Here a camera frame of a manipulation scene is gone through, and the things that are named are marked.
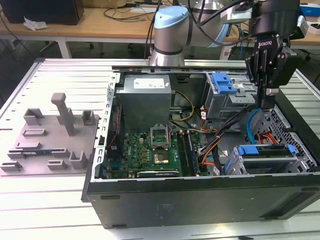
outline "label sticker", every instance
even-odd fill
[[[164,89],[165,80],[163,78],[136,78],[133,81],[135,89]]]
[[[238,89],[245,88],[242,84],[233,84],[233,86]]]
[[[201,118],[202,118],[203,120],[206,120],[206,119],[207,119],[207,113],[206,113],[205,111],[202,111],[202,112],[201,112]]]
[[[216,176],[220,176],[220,171],[216,166],[213,167],[213,172]]]
[[[222,151],[222,154],[219,157],[223,158],[223,157],[226,157],[226,156],[228,156],[228,151],[227,150]]]

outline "blue cable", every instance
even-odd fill
[[[249,137],[249,139],[250,139],[252,144],[256,144],[256,141],[255,141],[255,138],[254,138],[254,136],[252,135],[252,132],[251,132],[251,120],[254,118],[254,116],[257,114],[257,112],[259,112],[260,110],[261,110],[261,108],[256,109],[251,114],[251,116],[248,119],[248,122],[246,123],[246,131],[248,133],[248,137]]]

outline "wooden desk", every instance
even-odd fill
[[[141,13],[116,13],[114,17],[125,18],[137,16]],[[47,29],[32,31],[23,24],[11,24],[7,18],[3,18],[9,29],[20,40],[56,41],[59,44],[63,58],[71,58],[68,42],[98,42],[98,43],[140,43],[146,41],[150,20],[147,16],[142,16],[144,21],[122,22],[107,18],[101,8],[85,8],[84,15],[79,24],[60,25],[48,24]],[[8,32],[4,24],[0,22],[0,39],[14,39]],[[230,36],[225,38],[226,42],[238,40],[238,30],[233,28]],[[308,33],[305,39],[292,41],[292,46],[301,49],[320,48],[320,36]]]

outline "blue plastic latch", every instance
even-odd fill
[[[243,148],[240,146],[240,147],[238,147],[238,153],[239,153],[239,155],[245,155],[245,151],[243,150]]]
[[[288,149],[289,149],[292,156],[296,154],[296,149],[292,144],[288,145]]]
[[[244,153],[245,155],[259,155],[259,151],[258,151],[257,147],[254,146],[254,145],[239,146],[239,147],[238,147],[238,152],[239,152],[239,154],[240,154],[239,149],[240,149],[240,151],[241,151],[242,153]]]
[[[212,82],[216,86],[218,94],[236,94],[238,92],[232,85],[232,80],[224,72],[212,73]]]

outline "red wire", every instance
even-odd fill
[[[272,144],[276,143],[268,134],[264,134],[263,136],[266,137],[267,139],[269,139]]]
[[[120,112],[120,108],[119,106],[116,107],[117,108],[117,112],[116,112],[116,130],[115,130],[115,135],[113,136],[110,144],[107,146],[107,149],[111,147],[111,145],[113,144],[114,140],[116,139],[117,135],[118,135],[118,130],[119,130],[119,112]]]

